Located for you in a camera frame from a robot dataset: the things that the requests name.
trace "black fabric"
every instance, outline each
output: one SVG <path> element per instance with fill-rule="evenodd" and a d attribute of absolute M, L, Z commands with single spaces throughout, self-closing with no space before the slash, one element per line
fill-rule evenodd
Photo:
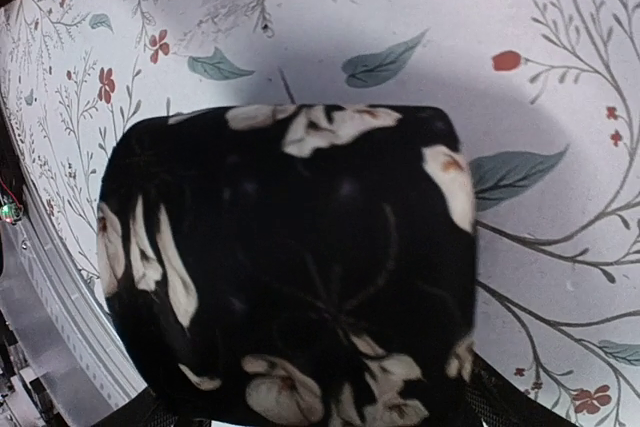
<path fill-rule="evenodd" d="M 472 425 L 472 210 L 436 108 L 153 118 L 103 178 L 102 283 L 134 364 L 177 415 Z"/>

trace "red flower print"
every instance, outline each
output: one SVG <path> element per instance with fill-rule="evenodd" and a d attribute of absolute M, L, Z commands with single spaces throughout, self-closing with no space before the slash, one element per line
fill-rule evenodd
<path fill-rule="evenodd" d="M 607 107 L 607 119 L 618 120 L 618 109 L 613 106 Z"/>
<path fill-rule="evenodd" d="M 500 52 L 493 56 L 493 70 L 496 72 L 509 72 L 515 70 L 522 64 L 522 56 L 513 50 Z"/>
<path fill-rule="evenodd" d="M 170 48 L 169 48 L 169 43 L 165 42 L 166 38 L 167 38 L 167 29 L 162 29 L 158 34 L 157 38 L 155 35 L 152 35 L 151 39 L 149 39 L 149 45 L 153 49 L 153 52 L 151 53 L 152 63 L 154 64 L 158 63 L 160 52 L 162 52 L 164 55 L 169 55 Z"/>
<path fill-rule="evenodd" d="M 100 88 L 98 89 L 98 99 L 104 100 L 106 104 L 111 103 L 111 94 L 116 91 L 116 83 L 113 80 L 113 69 L 108 68 L 105 72 L 104 67 L 100 69 Z"/>
<path fill-rule="evenodd" d="M 609 390 L 611 388 L 608 385 L 601 385 L 593 393 L 586 389 L 580 389 L 573 396 L 576 414 L 586 412 L 589 415 L 594 415 L 600 412 L 601 407 L 606 407 L 612 401 L 611 396 L 607 393 Z"/>
<path fill-rule="evenodd" d="M 622 134 L 620 134 L 620 131 L 616 129 L 616 131 L 613 134 L 611 134 L 610 139 L 611 139 L 611 142 L 613 142 L 613 146 L 617 147 L 618 144 L 622 142 Z"/>

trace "floral pattern surface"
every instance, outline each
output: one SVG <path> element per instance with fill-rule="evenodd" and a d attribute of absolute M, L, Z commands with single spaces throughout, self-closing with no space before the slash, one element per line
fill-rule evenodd
<path fill-rule="evenodd" d="M 625 427 L 640 418 L 639 15 L 640 0 L 18 0 L 0 16 L 0 93 L 98 303 L 100 177 L 138 120 L 258 103 L 444 108 L 479 212 L 476 349 L 575 424 Z M 394 122 L 344 115 L 348 136 Z M 301 158 L 342 141 L 304 138 Z M 280 371 L 295 374 L 276 362 L 256 379 Z M 350 421 L 349 395 L 328 414 Z"/>

